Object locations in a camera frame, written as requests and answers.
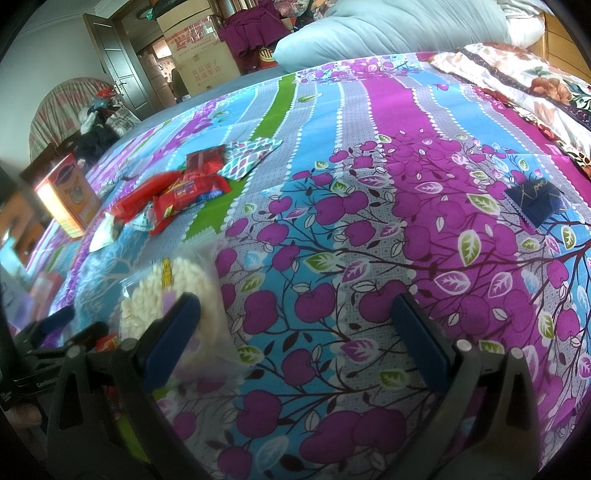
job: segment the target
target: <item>door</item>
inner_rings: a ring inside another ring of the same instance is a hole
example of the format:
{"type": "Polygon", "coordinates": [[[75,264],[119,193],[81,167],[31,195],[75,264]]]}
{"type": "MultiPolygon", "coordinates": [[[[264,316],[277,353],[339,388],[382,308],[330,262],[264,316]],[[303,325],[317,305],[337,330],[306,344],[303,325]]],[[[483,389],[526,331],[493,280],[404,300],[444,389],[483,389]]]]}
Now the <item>door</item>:
{"type": "Polygon", "coordinates": [[[111,74],[115,90],[123,96],[127,107],[140,120],[162,110],[164,107],[123,29],[107,18],[89,14],[83,18],[103,69],[111,74]]]}

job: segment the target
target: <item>white wall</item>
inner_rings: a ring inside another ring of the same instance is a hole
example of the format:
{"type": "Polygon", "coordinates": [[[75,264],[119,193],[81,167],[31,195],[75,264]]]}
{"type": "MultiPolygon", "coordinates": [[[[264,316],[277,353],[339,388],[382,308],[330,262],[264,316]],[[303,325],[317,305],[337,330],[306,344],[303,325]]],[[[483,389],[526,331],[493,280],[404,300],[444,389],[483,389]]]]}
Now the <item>white wall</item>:
{"type": "Polygon", "coordinates": [[[15,40],[0,62],[0,161],[19,171],[29,165],[29,130],[39,103],[76,77],[109,80],[81,17],[15,40]]]}
{"type": "Polygon", "coordinates": [[[128,3],[130,0],[101,0],[96,6],[96,15],[98,17],[110,18],[115,15],[117,10],[128,3]]]}

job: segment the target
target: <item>floral pillow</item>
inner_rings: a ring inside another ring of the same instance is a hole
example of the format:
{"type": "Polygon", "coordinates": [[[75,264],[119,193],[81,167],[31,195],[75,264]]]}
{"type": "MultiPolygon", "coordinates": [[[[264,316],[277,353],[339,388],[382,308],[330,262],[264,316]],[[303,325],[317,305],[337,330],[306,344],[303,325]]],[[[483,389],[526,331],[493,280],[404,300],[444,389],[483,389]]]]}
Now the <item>floral pillow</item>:
{"type": "Polygon", "coordinates": [[[491,90],[537,124],[591,178],[591,86],[523,48],[477,43],[430,63],[491,90]]]}

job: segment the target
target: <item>black clamp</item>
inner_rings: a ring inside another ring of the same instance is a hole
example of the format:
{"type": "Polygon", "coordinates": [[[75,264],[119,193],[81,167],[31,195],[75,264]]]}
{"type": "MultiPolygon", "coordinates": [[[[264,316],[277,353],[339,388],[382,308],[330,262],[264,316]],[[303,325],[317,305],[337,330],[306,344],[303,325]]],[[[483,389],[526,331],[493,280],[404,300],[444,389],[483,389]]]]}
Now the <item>black clamp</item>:
{"type": "Polygon", "coordinates": [[[394,299],[392,320],[427,387],[442,393],[384,480],[531,480],[540,462],[534,389],[523,351],[481,352],[451,344],[409,294],[394,299]],[[477,388],[483,403],[462,453],[441,465],[477,388]]]}
{"type": "Polygon", "coordinates": [[[51,392],[69,347],[79,345],[86,351],[108,334],[107,325],[96,322],[68,340],[61,348],[40,346],[46,337],[74,319],[74,307],[67,306],[50,317],[32,322],[13,338],[8,324],[0,322],[0,407],[8,411],[22,400],[36,403],[36,398],[51,392]]]}
{"type": "Polygon", "coordinates": [[[67,350],[47,428],[47,468],[59,480],[207,480],[151,397],[164,386],[197,328],[200,303],[183,294],[139,340],[114,351],[67,350]],[[133,457],[112,417],[105,386],[121,405],[150,464],[133,457]]]}

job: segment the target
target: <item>wooden headboard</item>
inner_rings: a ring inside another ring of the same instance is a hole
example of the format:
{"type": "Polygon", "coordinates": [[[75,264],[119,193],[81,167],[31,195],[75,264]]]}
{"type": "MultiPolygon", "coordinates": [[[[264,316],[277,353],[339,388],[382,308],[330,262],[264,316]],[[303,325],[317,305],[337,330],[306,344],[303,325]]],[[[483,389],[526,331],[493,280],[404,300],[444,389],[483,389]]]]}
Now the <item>wooden headboard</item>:
{"type": "Polygon", "coordinates": [[[79,136],[80,131],[78,130],[66,138],[57,148],[50,143],[27,168],[19,173],[19,176],[34,189],[53,167],[69,153],[72,153],[74,140],[79,136]]]}
{"type": "Polygon", "coordinates": [[[553,15],[546,15],[546,32],[529,50],[552,65],[591,83],[591,70],[569,33],[553,15]]]}

